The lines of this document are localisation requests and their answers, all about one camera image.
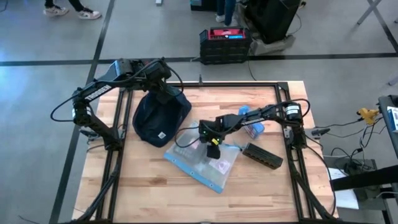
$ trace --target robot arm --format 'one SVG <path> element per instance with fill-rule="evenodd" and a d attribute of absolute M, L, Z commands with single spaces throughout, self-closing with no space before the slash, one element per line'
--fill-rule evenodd
<path fill-rule="evenodd" d="M 215 121 L 200 120 L 199 140 L 202 143 L 208 143 L 207 156 L 219 159 L 220 150 L 218 145 L 223 142 L 227 134 L 238 131 L 243 126 L 260 121 L 276 121 L 279 124 L 291 127 L 293 147 L 305 147 L 306 141 L 301 106 L 294 101 L 286 101 L 278 105 L 267 105 L 264 108 L 250 111 L 244 115 L 226 114 L 218 116 Z"/>
<path fill-rule="evenodd" d="M 166 103 L 176 95 L 165 82 L 171 77 L 171 71 L 173 70 L 163 59 L 155 59 L 146 65 L 140 60 L 115 61 L 105 75 L 94 79 L 84 88 L 77 88 L 73 93 L 73 122 L 89 127 L 99 134 L 104 139 L 106 150 L 120 150 L 122 144 L 117 128 L 109 128 L 98 119 L 91 109 L 90 102 L 113 88 L 128 88 L 154 91 L 157 93 L 157 99 Z"/>

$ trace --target sneaker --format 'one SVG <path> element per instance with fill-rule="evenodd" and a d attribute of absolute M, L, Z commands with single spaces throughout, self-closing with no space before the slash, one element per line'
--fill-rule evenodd
<path fill-rule="evenodd" d="M 224 24 L 225 27 L 234 27 L 234 26 L 238 26 L 238 25 L 239 25 L 239 24 L 238 24 L 238 22 L 236 21 L 236 19 L 232 19 L 231 24 L 228 25 L 228 26 Z"/>
<path fill-rule="evenodd" d="M 64 7 L 59 7 L 59 6 L 53 6 L 53 7 L 50 7 L 50 8 L 45 8 L 43 10 L 43 13 L 46 16 L 49 16 L 49 17 L 63 16 L 63 15 L 65 15 L 68 12 L 69 12 L 69 9 L 64 8 Z"/>
<path fill-rule="evenodd" d="M 217 22 L 224 22 L 224 20 L 225 20 L 225 15 L 218 16 L 218 15 L 216 14 L 216 21 L 217 21 Z"/>
<path fill-rule="evenodd" d="M 78 12 L 80 19 L 98 19 L 101 17 L 101 13 L 98 11 L 92 11 L 91 9 L 84 8 L 82 11 Z"/>

